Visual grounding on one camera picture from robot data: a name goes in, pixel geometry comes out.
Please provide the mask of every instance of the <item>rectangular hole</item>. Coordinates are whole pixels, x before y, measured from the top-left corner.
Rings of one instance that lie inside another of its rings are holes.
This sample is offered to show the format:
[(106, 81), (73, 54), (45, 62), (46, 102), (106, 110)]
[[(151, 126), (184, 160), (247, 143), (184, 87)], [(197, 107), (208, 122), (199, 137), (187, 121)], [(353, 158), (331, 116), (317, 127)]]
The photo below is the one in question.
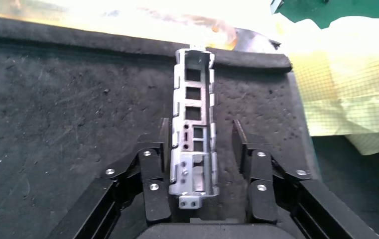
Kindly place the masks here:
[(186, 107), (185, 111), (186, 120), (201, 120), (201, 108), (200, 107)]
[(204, 152), (204, 142), (194, 141), (194, 152)]
[(185, 69), (185, 79), (187, 81), (201, 81), (201, 71), (194, 69)]
[(203, 138), (203, 129), (202, 128), (194, 128), (194, 138)]
[(186, 87), (186, 98), (190, 100), (201, 100), (201, 88)]

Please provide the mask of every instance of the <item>bolt head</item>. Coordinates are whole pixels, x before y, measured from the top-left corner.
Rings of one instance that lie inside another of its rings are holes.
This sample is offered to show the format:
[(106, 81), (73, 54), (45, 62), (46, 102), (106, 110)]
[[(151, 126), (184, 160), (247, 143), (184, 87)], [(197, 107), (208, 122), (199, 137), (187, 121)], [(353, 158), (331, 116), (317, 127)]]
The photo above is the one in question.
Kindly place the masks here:
[(186, 176), (186, 175), (188, 175), (188, 169), (186, 169), (186, 168), (184, 168), (183, 170), (182, 170), (182, 175), (183, 176)]
[(114, 174), (114, 173), (115, 173), (115, 170), (112, 169), (112, 168), (109, 168), (109, 169), (106, 170), (106, 174), (107, 175), (111, 175), (111, 174)]
[(151, 190), (151, 191), (155, 191), (155, 190), (157, 190), (158, 188), (159, 188), (158, 184), (156, 184), (156, 183), (151, 183), (151, 184), (150, 184), (150, 190)]
[(300, 176), (305, 176), (307, 173), (304, 170), (297, 170), (296, 173)]
[(257, 188), (258, 190), (260, 190), (260, 191), (265, 191), (265, 190), (267, 190), (267, 187), (266, 187), (264, 184), (258, 184), (258, 185), (256, 186), (256, 188)]

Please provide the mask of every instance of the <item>screw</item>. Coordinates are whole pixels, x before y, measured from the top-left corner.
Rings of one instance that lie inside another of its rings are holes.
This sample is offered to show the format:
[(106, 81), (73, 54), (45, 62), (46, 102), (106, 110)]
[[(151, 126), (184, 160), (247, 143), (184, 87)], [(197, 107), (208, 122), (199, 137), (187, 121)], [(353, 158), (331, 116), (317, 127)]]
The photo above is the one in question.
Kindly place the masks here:
[(266, 187), (265, 185), (263, 185), (263, 184), (258, 184), (258, 185), (256, 186), (256, 188), (257, 188), (258, 190), (260, 190), (260, 191), (265, 191), (265, 190), (267, 190), (267, 187)]
[(107, 175), (114, 174), (114, 173), (115, 173), (115, 170), (112, 169), (112, 168), (109, 168), (109, 169), (106, 170), (106, 174)]
[(151, 191), (155, 191), (155, 190), (157, 190), (158, 189), (158, 184), (156, 184), (156, 183), (152, 183), (152, 184), (150, 184), (150, 190)]
[(297, 170), (296, 173), (301, 176), (307, 175), (307, 173), (304, 170)]

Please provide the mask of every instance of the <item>metal slot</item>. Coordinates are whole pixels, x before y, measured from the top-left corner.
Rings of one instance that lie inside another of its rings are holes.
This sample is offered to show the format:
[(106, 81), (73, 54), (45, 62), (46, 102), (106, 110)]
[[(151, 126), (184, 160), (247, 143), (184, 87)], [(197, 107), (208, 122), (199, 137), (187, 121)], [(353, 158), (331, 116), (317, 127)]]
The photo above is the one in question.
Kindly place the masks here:
[(186, 107), (185, 110), (186, 120), (201, 120), (201, 108), (200, 107)]
[(201, 100), (201, 88), (186, 87), (186, 98), (190, 100)]

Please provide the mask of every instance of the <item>black bracket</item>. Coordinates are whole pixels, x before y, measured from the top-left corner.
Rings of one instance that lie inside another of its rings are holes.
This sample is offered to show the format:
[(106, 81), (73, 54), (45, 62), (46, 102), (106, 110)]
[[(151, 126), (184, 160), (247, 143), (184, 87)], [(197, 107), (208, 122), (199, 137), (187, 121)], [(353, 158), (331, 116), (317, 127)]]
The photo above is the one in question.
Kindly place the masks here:
[(49, 239), (106, 239), (121, 210), (143, 192), (147, 225), (169, 222), (164, 162), (167, 160), (169, 119), (159, 134), (139, 137), (131, 154), (107, 166), (81, 195)]
[[(107, 239), (121, 210), (141, 192), (147, 225), (170, 222), (167, 183), (164, 181), (168, 142), (169, 121), (164, 119), (160, 134), (141, 136), (131, 154), (103, 169), (101, 178), (89, 185), (48, 238)], [(247, 133), (237, 120), (234, 121), (232, 144), (240, 172), (249, 186), (247, 222), (255, 224), (229, 225), (227, 232), (233, 232), (230, 238), (258, 238), (258, 235), (293, 238), (275, 226), (279, 206), (290, 212), (307, 239), (379, 239), (322, 182), (310, 179), (303, 160), (288, 162), (275, 157), (263, 137)], [(191, 223), (186, 227), (160, 224), (150, 227), (140, 238), (179, 238), (182, 231), (188, 231), (185, 234), (188, 239), (205, 234), (222, 238), (224, 233), (223, 225), (215, 222)]]

